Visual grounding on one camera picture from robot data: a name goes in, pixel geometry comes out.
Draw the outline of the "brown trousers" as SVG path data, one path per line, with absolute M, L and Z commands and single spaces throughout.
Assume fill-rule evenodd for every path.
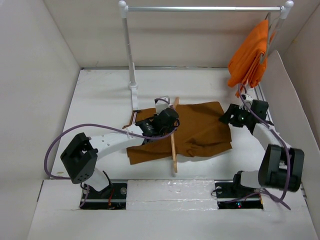
M 207 158 L 232 148 L 230 127 L 219 121 L 224 110 L 218 101 L 179 104 L 176 111 L 180 121 L 174 133 L 178 155 Z M 171 157 L 171 139 L 129 147 L 126 152 L 131 165 Z

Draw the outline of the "wooden hanger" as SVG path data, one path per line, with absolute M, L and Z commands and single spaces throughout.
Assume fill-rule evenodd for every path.
M 173 103 L 173 107 L 176 108 L 180 102 L 180 98 L 176 97 Z M 171 152 L 172 152 L 172 161 L 173 161 L 173 172 L 175 174 L 178 173 L 178 161 L 177 161 L 177 152 L 176 152 L 176 141 L 175 141 L 175 134 L 173 133 L 170 136 L 171 142 Z

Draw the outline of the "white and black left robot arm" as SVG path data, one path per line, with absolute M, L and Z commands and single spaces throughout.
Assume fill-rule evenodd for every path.
M 89 137 L 78 133 L 60 155 L 60 159 L 75 185 L 86 184 L 100 198 L 111 194 L 109 177 L 96 167 L 97 161 L 114 152 L 143 146 L 169 137 L 180 125 L 178 113 L 171 107 L 163 109 L 124 129 Z

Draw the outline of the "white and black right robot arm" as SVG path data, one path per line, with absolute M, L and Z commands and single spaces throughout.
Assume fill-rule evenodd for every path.
M 243 197 L 250 188 L 271 188 L 296 192 L 301 185 L 305 154 L 286 143 L 272 122 L 266 121 L 269 104 L 262 100 L 245 100 L 239 106 L 230 104 L 219 118 L 223 124 L 247 127 L 265 150 L 261 165 L 255 171 L 239 171 L 231 191 Z

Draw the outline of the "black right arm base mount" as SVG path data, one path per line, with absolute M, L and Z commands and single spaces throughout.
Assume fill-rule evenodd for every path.
M 261 195 L 254 188 L 240 184 L 240 174 L 233 179 L 215 180 L 211 196 L 217 200 L 219 210 L 263 209 Z

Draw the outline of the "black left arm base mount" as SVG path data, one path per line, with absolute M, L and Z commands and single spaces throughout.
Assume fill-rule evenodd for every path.
M 82 210 L 125 210 L 127 202 L 127 182 L 116 181 L 106 189 L 96 191 L 82 183 L 79 208 Z

